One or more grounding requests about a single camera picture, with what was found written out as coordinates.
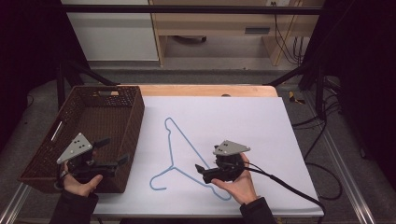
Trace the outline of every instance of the black sleeve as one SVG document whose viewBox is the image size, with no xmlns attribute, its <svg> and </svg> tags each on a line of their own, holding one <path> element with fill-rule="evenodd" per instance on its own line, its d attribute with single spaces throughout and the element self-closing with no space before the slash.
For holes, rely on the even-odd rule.
<svg viewBox="0 0 396 224">
<path fill-rule="evenodd" d="M 249 204 L 242 204 L 239 210 L 247 224 L 276 224 L 271 209 L 264 198 Z"/>
<path fill-rule="evenodd" d="M 89 224 L 98 200 L 96 194 L 83 197 L 64 190 L 49 224 Z"/>
</svg>

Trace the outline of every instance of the white cabinet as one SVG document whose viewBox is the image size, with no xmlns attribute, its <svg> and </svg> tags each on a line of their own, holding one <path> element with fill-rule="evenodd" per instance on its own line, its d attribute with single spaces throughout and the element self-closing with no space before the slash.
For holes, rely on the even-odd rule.
<svg viewBox="0 0 396 224">
<path fill-rule="evenodd" d="M 148 5 L 147 0 L 62 0 L 63 4 Z M 88 61 L 158 61 L 149 13 L 67 13 Z"/>
</svg>

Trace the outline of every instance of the woven plastic basket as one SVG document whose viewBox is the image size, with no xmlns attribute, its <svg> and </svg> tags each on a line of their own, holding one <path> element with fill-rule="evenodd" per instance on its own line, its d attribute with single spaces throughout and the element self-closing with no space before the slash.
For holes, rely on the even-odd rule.
<svg viewBox="0 0 396 224">
<path fill-rule="evenodd" d="M 96 161 L 113 162 L 129 153 L 115 177 L 104 178 L 95 192 L 123 193 L 134 160 L 145 105 L 139 87 L 75 87 L 58 113 L 41 146 L 19 180 L 45 193 L 55 189 L 57 159 L 78 133 L 90 141 L 110 137 Z"/>
</svg>

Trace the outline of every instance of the blue wire hanger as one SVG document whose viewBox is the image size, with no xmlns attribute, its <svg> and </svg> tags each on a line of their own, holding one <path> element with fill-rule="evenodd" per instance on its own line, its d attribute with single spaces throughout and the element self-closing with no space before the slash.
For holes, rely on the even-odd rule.
<svg viewBox="0 0 396 224">
<path fill-rule="evenodd" d="M 161 176 L 161 175 L 164 175 L 164 174 L 168 173 L 168 172 L 171 171 L 171 170 L 177 170 L 177 171 L 179 171 L 181 174 L 183 174 L 184 176 L 188 177 L 189 179 L 195 181 L 196 183 L 200 184 L 201 186 L 203 186 L 203 187 L 205 187 L 205 188 L 211 188 L 212 191 L 213 191 L 213 193 L 214 193 L 216 196 L 218 196 L 220 199 L 222 199 L 223 201 L 228 201 L 228 200 L 230 200 L 230 199 L 232 198 L 232 196 L 231 196 L 230 194 L 228 194 L 229 197 L 227 197 L 227 198 L 222 197 L 221 195 L 219 195 L 219 194 L 216 193 L 215 188 L 213 188 L 213 186 L 207 185 L 207 184 L 205 184 L 205 183 L 203 183 L 203 182 L 201 182 L 201 181 L 195 179 L 195 178 L 192 177 L 191 175 L 188 175 L 187 173 L 183 172 L 182 170 L 178 169 L 178 168 L 175 166 L 175 164 L 174 164 L 174 159 L 173 159 L 173 152 L 172 152 L 172 143 L 171 143 L 171 134 L 172 134 L 172 131 L 168 128 L 168 125 L 167 125 L 167 121 L 168 121 L 168 120 L 172 121 L 172 122 L 175 124 L 175 126 L 176 126 L 177 129 L 178 129 L 178 131 L 181 133 L 181 135 L 183 135 L 184 139 L 189 143 L 189 145 L 190 145 L 191 148 L 194 150 L 194 152 L 198 155 L 198 157 L 201 159 L 201 161 L 205 164 L 206 168 L 207 168 L 207 169 L 210 169 L 209 165 L 208 165 L 208 164 L 206 163 L 206 161 L 202 158 L 202 156 L 199 154 L 199 152 L 195 149 L 195 147 L 192 145 L 192 143 L 191 143 L 190 140 L 187 138 L 187 136 L 180 130 L 180 128 L 179 128 L 179 127 L 177 126 L 177 124 L 175 123 L 175 121 L 174 121 L 172 118 L 167 118 L 167 119 L 165 120 L 164 124 L 165 124 L 165 129 L 168 131 L 168 146 L 169 146 L 169 153 L 170 153 L 170 155 L 171 155 L 171 163 L 172 163 L 172 164 L 171 164 L 171 166 L 169 166 L 166 170 L 164 170 L 164 171 L 160 172 L 158 175 L 155 175 L 154 177 L 152 177 L 152 178 L 150 179 L 150 181 L 149 181 L 149 186 L 150 186 L 152 189 L 154 189 L 154 190 L 164 190 L 164 189 L 166 189 L 166 188 L 154 188 L 154 187 L 152 186 L 152 181 L 153 181 L 155 178 L 157 178 L 157 177 L 159 177 L 159 176 Z"/>
</svg>

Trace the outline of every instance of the white board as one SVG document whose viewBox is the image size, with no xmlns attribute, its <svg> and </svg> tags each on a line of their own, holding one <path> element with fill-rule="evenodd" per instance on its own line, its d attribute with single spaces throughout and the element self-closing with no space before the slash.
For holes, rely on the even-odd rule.
<svg viewBox="0 0 396 224">
<path fill-rule="evenodd" d="M 171 130 L 174 166 L 204 183 L 194 164 L 202 158 L 216 167 L 214 145 L 230 140 L 251 148 L 250 162 L 275 175 L 297 190 L 317 199 L 304 165 L 281 98 L 259 97 L 144 97 L 145 115 L 134 163 L 122 194 L 101 194 L 94 211 L 117 217 L 239 217 L 239 204 L 223 201 L 210 187 L 172 170 L 150 179 L 171 166 L 168 134 Z M 264 175 L 252 174 L 258 195 L 265 197 L 273 214 L 279 217 L 323 216 L 321 209 L 284 189 Z M 228 193 L 216 186 L 221 197 Z"/>
</svg>

